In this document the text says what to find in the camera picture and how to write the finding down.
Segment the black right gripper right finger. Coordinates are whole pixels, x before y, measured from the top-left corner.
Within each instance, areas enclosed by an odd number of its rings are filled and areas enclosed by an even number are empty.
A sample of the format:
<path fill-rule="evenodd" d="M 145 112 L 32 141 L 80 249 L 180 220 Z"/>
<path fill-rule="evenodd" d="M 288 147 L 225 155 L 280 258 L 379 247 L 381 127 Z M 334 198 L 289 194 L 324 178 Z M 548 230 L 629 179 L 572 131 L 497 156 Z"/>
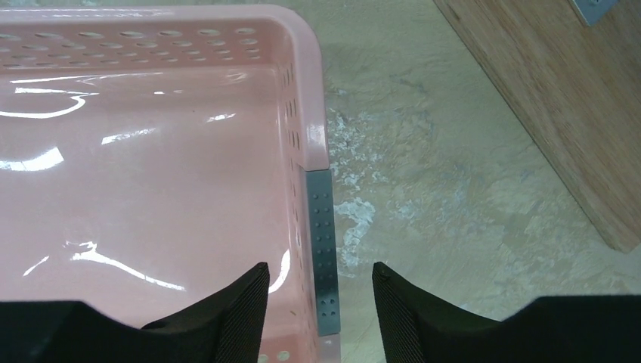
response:
<path fill-rule="evenodd" d="M 502 321 L 420 289 L 382 262 L 373 292 L 387 362 L 638 362 L 638 295 L 542 296 Z"/>

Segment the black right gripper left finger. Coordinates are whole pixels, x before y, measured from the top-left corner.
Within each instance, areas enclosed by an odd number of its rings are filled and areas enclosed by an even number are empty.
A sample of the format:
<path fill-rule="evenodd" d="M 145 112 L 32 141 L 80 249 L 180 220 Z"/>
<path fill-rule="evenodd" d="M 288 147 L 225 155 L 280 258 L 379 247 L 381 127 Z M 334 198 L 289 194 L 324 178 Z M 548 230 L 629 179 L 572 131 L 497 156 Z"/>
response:
<path fill-rule="evenodd" d="M 255 362 L 270 274 L 260 262 L 226 288 L 141 328 L 81 301 L 2 302 L 3 362 Z"/>

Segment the pink perforated plastic basket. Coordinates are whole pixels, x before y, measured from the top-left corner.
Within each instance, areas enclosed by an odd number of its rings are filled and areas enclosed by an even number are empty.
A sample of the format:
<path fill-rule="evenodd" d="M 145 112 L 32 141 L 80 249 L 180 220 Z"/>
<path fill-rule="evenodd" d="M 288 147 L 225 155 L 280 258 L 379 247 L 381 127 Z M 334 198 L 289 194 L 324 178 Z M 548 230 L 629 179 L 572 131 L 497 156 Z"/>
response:
<path fill-rule="evenodd" d="M 276 5 L 1 12 L 1 298 L 140 327 L 270 271 L 260 362 L 340 361 L 321 50 Z"/>

